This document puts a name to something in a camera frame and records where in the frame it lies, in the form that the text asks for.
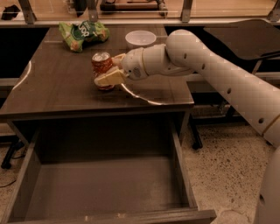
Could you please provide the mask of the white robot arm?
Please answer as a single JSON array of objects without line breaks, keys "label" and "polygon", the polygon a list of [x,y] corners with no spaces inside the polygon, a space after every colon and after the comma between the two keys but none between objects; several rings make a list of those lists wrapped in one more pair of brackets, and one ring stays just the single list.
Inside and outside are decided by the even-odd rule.
[{"label": "white robot arm", "polygon": [[196,72],[276,150],[262,179],[254,224],[280,221],[280,89],[212,52],[187,30],[172,32],[161,45],[133,49],[113,58],[98,75],[99,87],[135,81],[155,74],[180,76]]}]

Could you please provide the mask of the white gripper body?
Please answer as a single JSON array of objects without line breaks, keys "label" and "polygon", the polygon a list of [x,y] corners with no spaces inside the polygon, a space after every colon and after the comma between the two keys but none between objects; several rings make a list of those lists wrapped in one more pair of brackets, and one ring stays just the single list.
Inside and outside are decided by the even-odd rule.
[{"label": "white gripper body", "polygon": [[142,47],[127,52],[122,59],[121,65],[128,77],[134,81],[148,77],[143,63],[144,49]]}]

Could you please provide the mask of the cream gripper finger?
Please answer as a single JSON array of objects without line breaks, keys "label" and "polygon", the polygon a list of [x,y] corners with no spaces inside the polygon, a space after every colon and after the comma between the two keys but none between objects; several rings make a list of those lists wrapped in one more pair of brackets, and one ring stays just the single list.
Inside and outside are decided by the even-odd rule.
[{"label": "cream gripper finger", "polygon": [[98,87],[118,85],[124,83],[127,77],[123,69],[113,66],[106,73],[98,75],[94,79],[94,84]]},{"label": "cream gripper finger", "polygon": [[125,53],[121,53],[116,55],[115,57],[112,58],[113,66],[114,67],[121,67],[122,66],[122,61],[123,58],[126,56]]}]

